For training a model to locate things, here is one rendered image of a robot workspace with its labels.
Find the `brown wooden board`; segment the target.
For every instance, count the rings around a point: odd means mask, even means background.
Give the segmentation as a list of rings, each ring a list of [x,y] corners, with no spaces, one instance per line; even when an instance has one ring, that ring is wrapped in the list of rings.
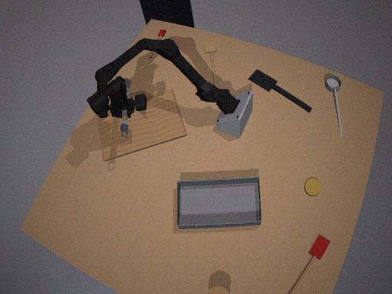
[[[105,162],[186,136],[172,90],[146,99],[146,109],[137,111],[134,107],[128,117],[128,132],[120,131],[122,118],[112,117],[111,109],[105,118],[97,115]]]

